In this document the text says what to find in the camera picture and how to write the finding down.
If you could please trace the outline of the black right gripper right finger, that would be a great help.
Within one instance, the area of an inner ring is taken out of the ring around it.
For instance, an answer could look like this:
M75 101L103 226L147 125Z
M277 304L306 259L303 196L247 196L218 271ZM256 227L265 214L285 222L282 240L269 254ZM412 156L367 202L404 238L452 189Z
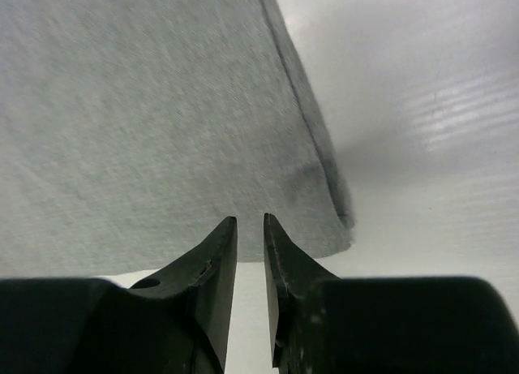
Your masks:
M515 373L518 330L476 277L330 273L264 215L272 365L281 373Z

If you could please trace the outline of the grey cloth napkin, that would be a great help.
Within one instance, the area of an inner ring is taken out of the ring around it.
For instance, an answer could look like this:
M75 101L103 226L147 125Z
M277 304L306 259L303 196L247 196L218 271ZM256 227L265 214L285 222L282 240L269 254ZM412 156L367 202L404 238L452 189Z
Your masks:
M1 273L158 269L272 213L314 257L353 214L276 0L1 0Z

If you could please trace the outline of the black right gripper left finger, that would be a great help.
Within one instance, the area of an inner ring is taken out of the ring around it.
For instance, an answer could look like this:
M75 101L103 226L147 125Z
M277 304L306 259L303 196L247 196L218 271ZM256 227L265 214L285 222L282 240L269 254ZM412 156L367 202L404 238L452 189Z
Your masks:
M128 288L101 278L1 282L4 373L222 373L237 222Z

